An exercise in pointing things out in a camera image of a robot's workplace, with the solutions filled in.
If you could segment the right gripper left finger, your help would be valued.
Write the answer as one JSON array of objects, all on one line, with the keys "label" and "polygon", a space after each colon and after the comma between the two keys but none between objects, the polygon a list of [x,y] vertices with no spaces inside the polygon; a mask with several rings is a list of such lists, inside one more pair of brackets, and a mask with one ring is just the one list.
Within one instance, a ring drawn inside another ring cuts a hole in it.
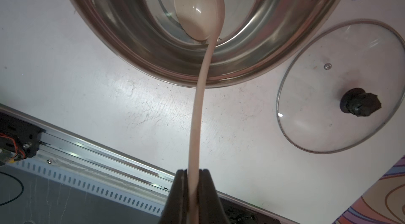
[{"label": "right gripper left finger", "polygon": [[187,170],[178,170],[158,224],[187,224],[188,202]]}]

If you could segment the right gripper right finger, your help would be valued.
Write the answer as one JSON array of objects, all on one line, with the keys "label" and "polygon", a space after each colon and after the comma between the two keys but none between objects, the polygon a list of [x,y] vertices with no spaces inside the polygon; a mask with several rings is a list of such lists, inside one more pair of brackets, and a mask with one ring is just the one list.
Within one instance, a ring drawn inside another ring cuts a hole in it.
[{"label": "right gripper right finger", "polygon": [[208,169],[199,170],[198,211],[200,224],[229,223]]}]

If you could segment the glass pot lid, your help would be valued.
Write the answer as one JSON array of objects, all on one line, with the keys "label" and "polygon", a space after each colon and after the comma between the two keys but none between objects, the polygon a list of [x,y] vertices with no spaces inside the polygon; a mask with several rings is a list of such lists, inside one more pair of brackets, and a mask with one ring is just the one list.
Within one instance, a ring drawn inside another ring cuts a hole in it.
[{"label": "glass pot lid", "polygon": [[280,84],[279,128],[315,154],[351,149],[394,116],[405,97],[405,40],[391,26],[354,19],[327,29],[294,58]]}]

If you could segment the stainless steel pot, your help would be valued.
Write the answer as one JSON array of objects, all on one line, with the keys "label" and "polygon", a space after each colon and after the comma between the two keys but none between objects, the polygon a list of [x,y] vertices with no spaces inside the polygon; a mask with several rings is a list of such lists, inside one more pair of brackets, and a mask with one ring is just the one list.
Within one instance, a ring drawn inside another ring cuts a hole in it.
[{"label": "stainless steel pot", "polygon": [[[118,56],[162,81],[195,87],[206,50],[178,22],[173,0],[70,0]],[[225,23],[207,86],[256,78],[311,39],[340,0],[224,0]]]}]

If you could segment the beige plastic ladle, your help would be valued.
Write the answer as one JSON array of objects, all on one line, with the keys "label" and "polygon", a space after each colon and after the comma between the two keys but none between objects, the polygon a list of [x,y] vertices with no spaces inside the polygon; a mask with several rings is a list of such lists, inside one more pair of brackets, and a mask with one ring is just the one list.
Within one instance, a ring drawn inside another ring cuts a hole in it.
[{"label": "beige plastic ladle", "polygon": [[174,4],[183,30],[197,41],[208,42],[196,85],[189,141],[189,222],[196,224],[199,222],[197,188],[204,92],[212,56],[224,25],[225,3],[224,0],[174,0]]}]

